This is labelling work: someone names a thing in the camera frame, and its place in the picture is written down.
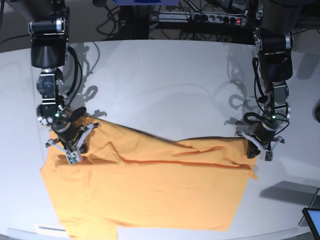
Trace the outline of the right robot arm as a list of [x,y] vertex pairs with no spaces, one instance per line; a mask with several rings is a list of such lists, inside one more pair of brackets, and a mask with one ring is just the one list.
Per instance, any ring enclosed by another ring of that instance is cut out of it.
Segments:
[[37,119],[57,135],[45,146],[64,152],[69,165],[79,163],[88,151],[87,136],[99,124],[76,125],[76,121],[86,113],[85,107],[68,112],[70,105],[67,100],[76,83],[67,93],[62,91],[64,77],[60,67],[66,63],[67,54],[74,59],[75,79],[81,67],[75,50],[68,45],[70,9],[63,0],[9,0],[7,3],[28,21],[31,65],[41,70],[36,83],[41,95]]

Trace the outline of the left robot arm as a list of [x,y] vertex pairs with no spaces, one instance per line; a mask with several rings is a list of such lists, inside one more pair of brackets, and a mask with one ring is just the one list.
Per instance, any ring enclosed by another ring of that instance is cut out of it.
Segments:
[[255,100],[261,112],[245,113],[243,122],[248,126],[239,132],[248,140],[249,159],[261,156],[270,162],[275,147],[285,142],[280,133],[290,124],[287,81],[293,76],[292,30],[303,5],[302,0],[265,0],[257,9],[252,66],[254,93],[260,94]]

